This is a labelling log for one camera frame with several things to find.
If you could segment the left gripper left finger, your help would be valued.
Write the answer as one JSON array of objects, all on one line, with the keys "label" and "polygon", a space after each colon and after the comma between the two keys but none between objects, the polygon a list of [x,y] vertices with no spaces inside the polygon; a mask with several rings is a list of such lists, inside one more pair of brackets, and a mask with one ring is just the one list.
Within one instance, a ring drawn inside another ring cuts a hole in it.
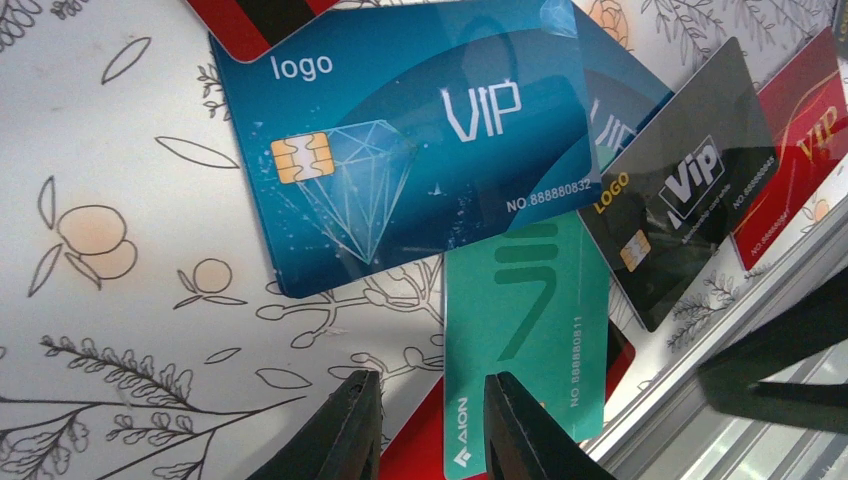
[{"label": "left gripper left finger", "polygon": [[356,370],[249,479],[376,479],[381,443],[380,376]]}]

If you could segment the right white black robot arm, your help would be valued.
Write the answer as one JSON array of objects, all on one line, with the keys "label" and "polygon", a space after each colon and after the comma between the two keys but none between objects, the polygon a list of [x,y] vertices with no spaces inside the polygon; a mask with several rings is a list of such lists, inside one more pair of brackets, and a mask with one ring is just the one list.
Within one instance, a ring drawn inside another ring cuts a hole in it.
[{"label": "right white black robot arm", "polygon": [[699,365],[716,411],[804,429],[847,432],[847,385],[764,379],[847,339],[847,271]]}]

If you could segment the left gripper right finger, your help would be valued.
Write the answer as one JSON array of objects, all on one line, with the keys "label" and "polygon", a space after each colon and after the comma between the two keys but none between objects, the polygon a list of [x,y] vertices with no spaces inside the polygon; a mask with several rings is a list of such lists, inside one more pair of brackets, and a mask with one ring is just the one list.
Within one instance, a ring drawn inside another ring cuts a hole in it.
[{"label": "left gripper right finger", "polygon": [[509,372],[485,378],[484,435],[489,479],[614,480]]}]

